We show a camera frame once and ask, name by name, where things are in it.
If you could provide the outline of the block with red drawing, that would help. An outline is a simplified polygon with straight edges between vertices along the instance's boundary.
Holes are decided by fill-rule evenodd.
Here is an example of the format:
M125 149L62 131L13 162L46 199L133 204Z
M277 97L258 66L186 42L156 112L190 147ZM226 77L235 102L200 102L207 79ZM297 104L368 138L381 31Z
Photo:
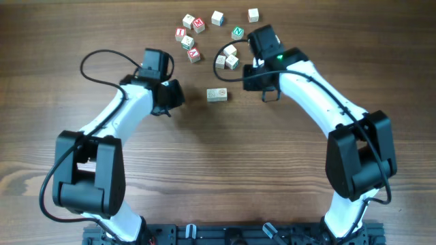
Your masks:
M217 101L227 101L228 100L227 88L218 88L216 98Z

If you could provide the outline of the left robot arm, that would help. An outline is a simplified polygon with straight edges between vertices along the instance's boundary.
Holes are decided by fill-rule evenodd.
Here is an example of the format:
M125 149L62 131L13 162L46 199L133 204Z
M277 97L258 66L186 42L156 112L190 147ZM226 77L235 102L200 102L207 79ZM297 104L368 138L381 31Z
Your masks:
M123 144L145 117L168 115L184 103L173 72L170 54L147 48L143 62L114 84L115 97L92 122L59 134L40 209L58 223L91 222L83 244L157 243L156 232L124 200Z

